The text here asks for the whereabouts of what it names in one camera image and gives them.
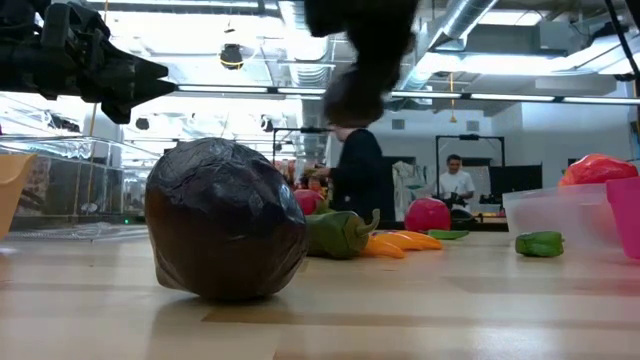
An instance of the camera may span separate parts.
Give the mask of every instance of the camera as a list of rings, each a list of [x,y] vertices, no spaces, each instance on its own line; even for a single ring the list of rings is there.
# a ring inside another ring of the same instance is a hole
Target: camera
[[[224,44],[220,52],[220,63],[227,70],[240,70],[244,65],[244,59],[240,53],[239,44]]]

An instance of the table surface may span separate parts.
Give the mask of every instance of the table surface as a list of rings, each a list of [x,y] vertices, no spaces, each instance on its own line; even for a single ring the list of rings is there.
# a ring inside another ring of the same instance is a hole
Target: table surface
[[[244,306],[163,289],[148,241],[21,241],[0,256],[0,359],[640,358],[640,264],[515,254],[478,233],[404,260],[307,259]]]

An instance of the ceiling pipe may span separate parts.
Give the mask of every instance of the ceiling pipe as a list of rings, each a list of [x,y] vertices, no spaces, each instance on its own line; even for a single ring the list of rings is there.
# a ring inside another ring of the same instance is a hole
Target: ceiling pipe
[[[400,89],[422,90],[432,75],[425,71],[430,65],[428,52],[449,41],[465,38],[497,2],[498,0],[449,0],[445,14],[436,20],[440,27],[432,34],[427,34],[424,53],[400,83]]]

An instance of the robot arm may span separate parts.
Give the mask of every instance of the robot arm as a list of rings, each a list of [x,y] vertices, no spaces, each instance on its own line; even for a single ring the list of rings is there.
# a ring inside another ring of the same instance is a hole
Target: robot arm
[[[44,25],[34,24],[40,13]],[[169,94],[176,85],[160,80],[167,67],[117,49],[100,14],[76,3],[0,0],[0,91],[38,93],[48,100],[79,96],[102,103],[117,124],[131,109]]]

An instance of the pole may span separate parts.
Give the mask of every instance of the pole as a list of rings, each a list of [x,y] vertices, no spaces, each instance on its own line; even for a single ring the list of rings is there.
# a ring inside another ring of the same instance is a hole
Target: pole
[[[436,135],[436,196],[440,198],[440,135]]]

